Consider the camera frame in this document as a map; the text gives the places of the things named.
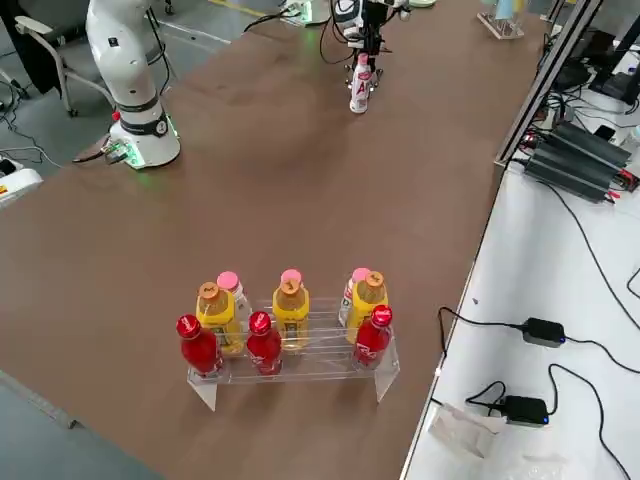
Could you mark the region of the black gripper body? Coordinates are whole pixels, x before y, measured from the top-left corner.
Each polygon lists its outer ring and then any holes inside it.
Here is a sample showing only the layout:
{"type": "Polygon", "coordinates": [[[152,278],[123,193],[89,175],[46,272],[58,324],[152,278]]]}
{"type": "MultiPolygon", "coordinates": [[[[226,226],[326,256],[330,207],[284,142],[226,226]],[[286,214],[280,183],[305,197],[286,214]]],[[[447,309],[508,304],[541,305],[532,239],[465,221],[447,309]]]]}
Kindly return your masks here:
{"type": "Polygon", "coordinates": [[[386,5],[374,1],[364,1],[363,19],[363,52],[377,54],[381,43],[380,28],[386,20],[386,5]]]}

